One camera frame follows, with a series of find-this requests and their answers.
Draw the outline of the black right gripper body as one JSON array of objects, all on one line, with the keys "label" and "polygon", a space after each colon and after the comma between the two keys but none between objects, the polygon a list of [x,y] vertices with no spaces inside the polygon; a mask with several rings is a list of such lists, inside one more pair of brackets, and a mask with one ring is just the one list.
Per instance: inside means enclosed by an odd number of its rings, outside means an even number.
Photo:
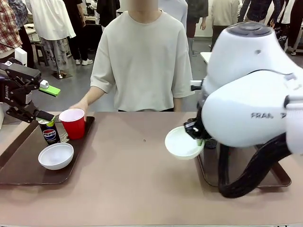
[{"label": "black right gripper body", "polygon": [[198,129],[197,134],[199,139],[209,140],[212,138],[203,125],[202,106],[199,103],[197,103],[196,128]]}]

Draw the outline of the person's right hand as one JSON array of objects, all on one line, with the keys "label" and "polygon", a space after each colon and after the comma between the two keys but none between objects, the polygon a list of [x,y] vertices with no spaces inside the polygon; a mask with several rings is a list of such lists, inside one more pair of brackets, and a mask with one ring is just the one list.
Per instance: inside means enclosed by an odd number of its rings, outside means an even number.
[{"label": "person's right hand", "polygon": [[89,102],[86,99],[83,98],[78,103],[69,107],[69,109],[81,109],[86,114],[87,111],[88,111],[88,107],[89,107]]}]

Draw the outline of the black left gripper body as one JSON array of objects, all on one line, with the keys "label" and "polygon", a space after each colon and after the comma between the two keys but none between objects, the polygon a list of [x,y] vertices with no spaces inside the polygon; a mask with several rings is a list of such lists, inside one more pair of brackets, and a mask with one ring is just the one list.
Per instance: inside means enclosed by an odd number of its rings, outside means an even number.
[{"label": "black left gripper body", "polygon": [[41,72],[17,63],[1,63],[0,70],[5,72],[0,77],[0,101],[17,108],[28,105],[28,96],[40,87]]}]

